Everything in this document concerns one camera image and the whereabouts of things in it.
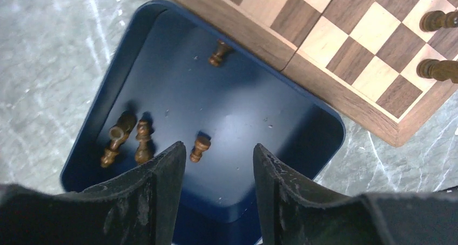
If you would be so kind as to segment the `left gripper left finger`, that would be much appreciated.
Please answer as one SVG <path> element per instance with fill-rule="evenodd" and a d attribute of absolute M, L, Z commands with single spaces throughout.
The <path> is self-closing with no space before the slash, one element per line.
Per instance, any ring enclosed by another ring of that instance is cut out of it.
<path fill-rule="evenodd" d="M 185 164 L 178 141 L 82 192 L 1 185 L 1 244 L 171 244 Z"/>

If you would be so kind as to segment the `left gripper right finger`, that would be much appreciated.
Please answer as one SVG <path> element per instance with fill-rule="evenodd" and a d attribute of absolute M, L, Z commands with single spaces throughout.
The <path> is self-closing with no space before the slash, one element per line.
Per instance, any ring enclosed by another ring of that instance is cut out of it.
<path fill-rule="evenodd" d="M 457 188 L 347 196 L 253 150 L 264 244 L 457 244 Z"/>

